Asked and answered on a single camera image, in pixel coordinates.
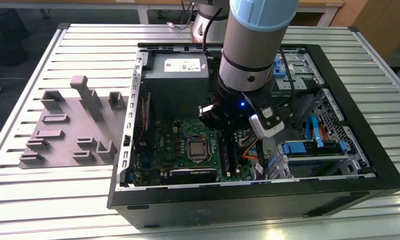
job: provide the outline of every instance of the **wooden cabinet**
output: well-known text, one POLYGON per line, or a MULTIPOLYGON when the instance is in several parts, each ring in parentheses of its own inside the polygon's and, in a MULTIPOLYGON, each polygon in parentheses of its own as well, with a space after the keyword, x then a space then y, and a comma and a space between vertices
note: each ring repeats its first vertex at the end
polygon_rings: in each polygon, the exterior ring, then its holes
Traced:
POLYGON ((385 59, 400 45, 400 0, 344 0, 332 27, 355 26, 385 59))

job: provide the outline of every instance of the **green circuit board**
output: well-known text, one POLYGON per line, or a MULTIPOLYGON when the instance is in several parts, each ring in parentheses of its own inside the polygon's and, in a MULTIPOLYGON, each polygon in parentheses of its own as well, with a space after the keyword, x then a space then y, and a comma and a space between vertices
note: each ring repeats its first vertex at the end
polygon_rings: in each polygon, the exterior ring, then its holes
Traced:
POLYGON ((152 167, 143 169, 141 186, 160 185, 160 170, 171 168, 211 168, 217 170, 216 182, 248 181, 252 179, 249 164, 240 165, 240 173, 227 176, 221 171, 219 136, 199 119, 156 121, 152 167), (207 139, 208 158, 200 163, 189 159, 188 141, 207 139))

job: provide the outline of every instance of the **black trash bin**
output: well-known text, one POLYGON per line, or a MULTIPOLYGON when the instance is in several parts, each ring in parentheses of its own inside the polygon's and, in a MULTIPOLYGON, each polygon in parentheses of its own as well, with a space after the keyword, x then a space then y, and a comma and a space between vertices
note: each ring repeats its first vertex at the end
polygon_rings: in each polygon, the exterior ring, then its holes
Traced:
POLYGON ((0 8, 0 32, 9 39, 21 40, 28 31, 14 8, 0 8))
POLYGON ((17 39, 10 39, 0 31, 0 63, 12 67, 28 59, 24 47, 17 39))

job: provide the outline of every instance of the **motherboard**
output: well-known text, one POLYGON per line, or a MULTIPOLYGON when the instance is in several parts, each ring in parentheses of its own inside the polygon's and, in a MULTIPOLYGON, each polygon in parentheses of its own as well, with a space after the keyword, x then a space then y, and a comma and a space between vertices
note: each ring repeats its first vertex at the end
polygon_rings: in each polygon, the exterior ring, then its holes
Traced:
MULTIPOLYGON (((153 155, 139 156, 139 171, 135 173, 139 186, 187 184, 175 176, 215 178, 212 182, 249 181, 251 163, 237 153, 237 172, 223 169, 219 139, 220 133, 205 127, 196 118, 155 122, 153 155)), ((244 137, 235 133, 235 141, 244 137)))

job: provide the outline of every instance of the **cpu socket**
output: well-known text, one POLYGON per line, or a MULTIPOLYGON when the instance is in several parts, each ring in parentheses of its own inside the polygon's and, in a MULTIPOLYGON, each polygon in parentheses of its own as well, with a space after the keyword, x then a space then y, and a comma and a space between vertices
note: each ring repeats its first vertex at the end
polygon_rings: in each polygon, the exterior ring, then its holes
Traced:
POLYGON ((196 163, 203 163, 209 156, 208 138, 204 136, 189 136, 188 140, 188 159, 196 163))

